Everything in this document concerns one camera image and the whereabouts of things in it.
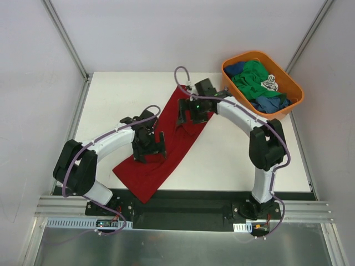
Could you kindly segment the red t shirt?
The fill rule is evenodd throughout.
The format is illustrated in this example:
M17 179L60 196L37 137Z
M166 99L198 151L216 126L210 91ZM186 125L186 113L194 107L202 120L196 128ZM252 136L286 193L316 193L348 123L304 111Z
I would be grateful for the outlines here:
M159 116L156 132L164 133L166 157L149 155L146 163L142 163L130 156L113 168L116 177L142 203L147 203L173 173L207 125L191 121L178 125L178 100L186 98L187 95L176 88Z

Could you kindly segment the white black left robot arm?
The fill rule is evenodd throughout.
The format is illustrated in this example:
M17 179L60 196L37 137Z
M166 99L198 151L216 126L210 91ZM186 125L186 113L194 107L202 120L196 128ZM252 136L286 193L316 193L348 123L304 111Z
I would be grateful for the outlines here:
M68 140L53 170L53 178L60 182L62 192L73 192L98 202L98 209L106 216L116 212L117 202L112 190L96 179L97 164L115 150L131 144L135 161L146 163L148 155L161 154L166 158L164 133L155 137L157 114L144 109L139 116L125 117L111 131L91 140Z

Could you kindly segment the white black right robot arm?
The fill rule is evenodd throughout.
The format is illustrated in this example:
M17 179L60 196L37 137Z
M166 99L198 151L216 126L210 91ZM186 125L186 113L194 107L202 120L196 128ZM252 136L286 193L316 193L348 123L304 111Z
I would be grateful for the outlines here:
M210 79L195 84L197 94L190 88L177 86L186 98L179 99L177 123L191 121L200 124L209 120L214 113L228 119L249 137L248 156L255 166L255 180L251 191L255 200L250 204L250 213L255 218L263 218L270 211L268 201L272 199L272 190L276 171L290 163L290 152L280 120L267 120L243 107L227 90L217 91Z

